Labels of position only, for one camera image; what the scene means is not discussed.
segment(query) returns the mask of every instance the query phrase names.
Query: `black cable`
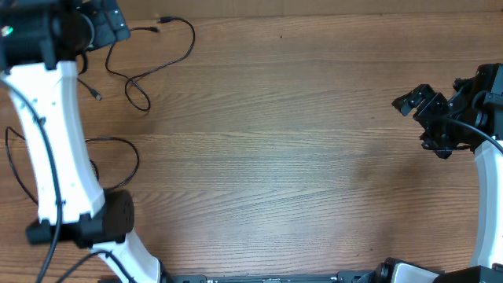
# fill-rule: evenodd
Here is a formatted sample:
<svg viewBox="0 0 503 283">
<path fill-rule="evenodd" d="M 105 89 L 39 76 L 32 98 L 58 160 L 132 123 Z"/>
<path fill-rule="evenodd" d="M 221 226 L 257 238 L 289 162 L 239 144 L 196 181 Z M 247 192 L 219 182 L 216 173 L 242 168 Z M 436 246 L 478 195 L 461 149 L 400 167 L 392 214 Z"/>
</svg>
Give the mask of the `black cable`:
<svg viewBox="0 0 503 283">
<path fill-rule="evenodd" d="M 56 161 L 54 160 L 53 149 L 50 146 L 49 138 L 47 137 L 46 130 L 44 129 L 43 126 L 43 124 L 45 123 L 45 119 L 40 118 L 39 114 L 35 111 L 35 108 L 31 105 L 30 101 L 28 101 L 28 99 L 17 88 L 12 86 L 10 83 L 7 83 L 3 78 L 0 78 L 0 83 L 3 86 L 10 89 L 11 94 L 15 94 L 20 100 L 22 100 L 22 102 L 28 107 L 28 110 L 33 115 L 33 119 L 35 123 L 37 123 L 37 126 L 39 127 L 40 134 L 42 135 L 42 140 L 44 142 L 44 146 L 46 147 L 47 156 L 49 158 L 50 171 L 53 177 L 54 194 L 56 195 L 56 207 L 57 207 L 56 229 L 54 230 L 53 240 L 51 241 L 49 251 L 47 252 L 46 260 L 44 260 L 42 268 L 40 269 L 39 275 L 37 277 L 36 282 L 40 283 L 42 282 L 42 279 L 46 275 L 47 268 L 49 268 L 50 261 L 53 258 L 54 251 L 56 250 L 56 245 L 61 234 L 61 222 L 63 220 L 63 202 L 61 200 L 60 184 L 57 177 Z"/>
<path fill-rule="evenodd" d="M 81 83 L 83 86 L 85 86 L 85 88 L 87 88 L 87 90 L 89 91 L 89 93 L 94 97 L 96 98 L 96 100 L 100 101 L 101 99 L 103 99 L 103 97 L 100 95 L 100 93 L 97 92 L 97 90 L 95 90 L 94 88 L 90 87 L 87 83 L 83 82 L 81 79 L 77 78 L 77 81 L 79 83 Z"/>
<path fill-rule="evenodd" d="M 24 141 L 24 137 L 21 134 L 19 134 L 18 132 L 16 132 L 11 126 L 8 126 L 6 128 L 6 152 L 7 152 L 7 160 L 9 160 L 10 168 L 13 170 L 14 177 L 16 177 L 16 180 L 19 183 L 19 185 L 21 186 L 21 189 L 23 189 L 23 191 L 28 195 L 28 197 L 30 197 L 31 201 L 33 201 L 35 204 L 39 205 L 38 201 L 35 199 L 33 194 L 31 194 L 31 192 L 26 188 L 24 183 L 21 181 L 19 175 L 17 174 L 17 170 L 16 170 L 16 167 L 14 166 L 13 159 L 10 156 L 9 131 L 12 131 L 18 138 L 21 138 L 23 141 Z"/>
<path fill-rule="evenodd" d="M 483 96 L 483 95 L 486 95 L 490 93 L 490 91 L 487 91 L 487 90 L 482 90 L 480 92 L 478 92 L 472 99 L 472 109 L 475 109 L 475 104 L 477 104 L 477 102 L 479 101 L 479 99 Z"/>
<path fill-rule="evenodd" d="M 158 23 L 160 24 L 164 24 L 164 23 L 169 23 L 171 21 L 181 21 L 183 23 L 186 23 L 189 25 L 190 29 L 192 30 L 192 34 L 193 34 L 193 40 L 192 40 L 192 43 L 190 44 L 190 47 L 189 49 L 187 50 L 187 52 L 185 53 L 184 56 L 178 58 L 177 60 L 174 60 L 174 61 L 171 61 L 171 62 L 168 62 L 166 64 L 163 64 L 163 65 L 160 65 L 159 67 L 157 68 L 154 68 L 153 70 L 150 70 L 148 72 L 144 72 L 140 75 L 134 75 L 132 77 L 129 77 L 127 75 L 124 75 L 124 74 L 121 74 L 119 72 L 115 72 L 115 71 L 112 71 L 110 70 L 110 68 L 108 67 L 108 63 L 110 61 L 110 56 L 112 55 L 112 51 L 113 51 L 113 48 L 115 47 L 115 43 L 112 44 L 112 46 L 110 46 L 110 50 L 108 51 L 108 55 L 107 55 L 107 58 L 106 58 L 106 61 L 105 61 L 105 68 L 107 69 L 108 72 L 114 74 L 114 75 L 119 75 L 119 76 L 122 76 L 123 78 L 127 79 L 126 81 L 126 84 L 124 86 L 124 93 L 127 97 L 127 100 L 138 110 L 140 111 L 143 111 L 143 112 L 147 112 L 148 110 L 150 110 L 152 104 L 150 102 L 150 97 L 148 96 L 148 94 L 143 90 L 143 88 L 141 88 L 141 86 L 138 84 L 138 80 L 139 79 L 142 79 L 144 77 L 146 77 L 147 75 L 150 75 L 152 74 L 153 72 L 157 72 L 163 68 L 166 68 L 167 66 L 170 66 L 170 65 L 173 65 L 175 63 L 178 63 L 179 61 L 182 61 L 184 59 L 186 59 L 191 53 L 192 53 L 192 50 L 194 48 L 194 44 L 196 42 L 196 31 L 194 30 L 194 26 L 192 26 L 192 24 L 190 22 L 188 22 L 187 20 L 181 18 L 181 17 L 162 17 L 160 18 L 160 20 L 158 21 Z M 155 28 L 155 27 L 148 27 L 148 28 L 131 28 L 130 31 L 152 31 L 152 32 L 159 32 L 159 28 Z M 147 105 L 147 108 L 141 108 L 140 106 L 138 106 L 136 103 L 134 103 L 134 101 L 131 99 L 129 93 L 127 92 L 127 88 L 129 86 L 130 83 L 133 83 L 133 85 L 141 92 L 141 94 L 143 94 L 143 96 L 145 97 L 148 105 Z"/>
<path fill-rule="evenodd" d="M 56 283 L 63 282 L 66 278 L 68 278 L 68 276 L 70 276 L 70 274 L 72 274 L 73 271 L 77 270 L 77 268 L 79 268 L 79 266 L 83 265 L 90 258 L 93 258 L 94 256 L 100 255 L 100 254 L 106 254 L 107 257 L 110 257 L 113 260 L 113 262 L 117 265 L 117 267 L 120 269 L 120 271 L 124 274 L 124 276 L 127 278 L 127 280 L 131 283 L 135 282 L 135 280 L 131 277 L 131 275 L 126 271 L 126 268 L 124 268 L 123 264 L 111 252 L 97 251 L 97 252 L 93 252 L 93 253 L 90 253 L 89 255 L 84 256 L 74 266 L 72 266 L 69 270 L 67 270 L 67 272 L 65 272 L 63 274 L 63 276 L 61 276 L 56 281 Z"/>
<path fill-rule="evenodd" d="M 96 175 L 96 180 L 99 182 L 100 181 L 100 171 L 97 169 L 97 166 L 93 160 L 89 160 L 91 162 L 91 165 L 93 165 L 94 169 L 94 174 Z"/>
<path fill-rule="evenodd" d="M 82 70 L 80 70 L 79 75 L 82 75 L 83 73 L 87 72 L 87 69 L 89 68 L 89 58 L 87 58 L 87 53 L 86 51 L 81 52 L 80 57 L 82 57 Z"/>
<path fill-rule="evenodd" d="M 116 138 L 116 137 L 101 137 L 101 138 L 86 139 L 86 143 L 87 142 L 110 142 L 110 141 L 118 141 L 118 142 L 123 142 L 123 143 L 128 144 L 134 150 L 134 154 L 136 154 L 136 165 L 134 166 L 134 169 L 131 172 L 131 174 L 127 178 L 125 178 L 124 181 L 120 182 L 119 184 L 117 184 L 115 186 L 104 188 L 104 190 L 107 192 L 111 192 L 114 189 L 125 186 L 136 175 L 136 172 L 138 171 L 138 168 L 140 167 L 140 153 L 138 152 L 138 149 L 136 148 L 136 146 L 134 146 L 134 144 L 131 141 L 128 141 L 123 138 Z"/>
<path fill-rule="evenodd" d="M 493 144 L 494 146 L 496 146 L 497 150 L 499 150 L 501 152 L 501 154 L 503 154 L 503 146 L 501 146 L 499 144 L 499 142 L 497 142 L 495 139 L 493 139 L 492 137 L 490 137 L 486 133 L 482 132 L 481 130 L 477 129 L 476 127 L 469 125 L 467 123 L 464 123 L 464 122 L 461 122 L 461 121 L 458 121 L 455 119 L 447 118 L 444 116 L 418 116 L 418 117 L 415 117 L 414 119 L 415 120 L 423 120 L 423 121 L 442 121 L 442 122 L 452 123 L 452 124 L 457 125 L 459 127 L 464 127 L 466 129 L 472 130 L 475 134 L 479 135 L 484 140 L 486 140 L 486 141 L 490 142 L 491 144 Z"/>
</svg>

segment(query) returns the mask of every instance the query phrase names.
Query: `wood grain surface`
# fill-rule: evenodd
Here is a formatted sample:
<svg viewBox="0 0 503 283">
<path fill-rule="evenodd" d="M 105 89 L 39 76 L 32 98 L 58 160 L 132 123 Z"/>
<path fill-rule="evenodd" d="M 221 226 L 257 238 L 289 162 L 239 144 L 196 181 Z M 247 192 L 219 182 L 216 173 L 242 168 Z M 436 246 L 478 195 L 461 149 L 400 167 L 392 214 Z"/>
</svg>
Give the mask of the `wood grain surface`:
<svg viewBox="0 0 503 283">
<path fill-rule="evenodd" d="M 420 125 L 391 102 L 420 83 L 450 96 L 455 77 L 501 61 L 502 16 L 194 20 L 193 54 L 140 81 L 150 113 L 133 108 L 124 79 L 105 71 L 107 50 L 90 55 L 82 79 L 104 100 L 79 88 L 84 132 L 137 145 L 141 166 L 127 185 L 136 230 L 173 274 L 326 274 L 373 269 L 388 256 L 460 269 L 475 246 L 473 155 L 440 160 L 424 151 Z M 135 75 L 180 57 L 189 29 L 160 28 L 118 44 L 111 68 Z M 7 96 L 0 99 L 0 126 L 19 129 Z M 11 144 L 35 191 L 24 143 Z M 88 148 L 103 186 L 134 166 L 126 145 Z M 34 281 L 48 248 L 24 236 L 36 207 L 5 154 L 0 168 L 0 281 Z M 85 254 L 59 245 L 46 281 Z M 93 259 L 68 281 L 110 274 Z"/>
<path fill-rule="evenodd" d="M 500 0 L 119 0 L 128 20 L 179 17 L 278 17 L 376 13 L 497 12 Z"/>
</svg>

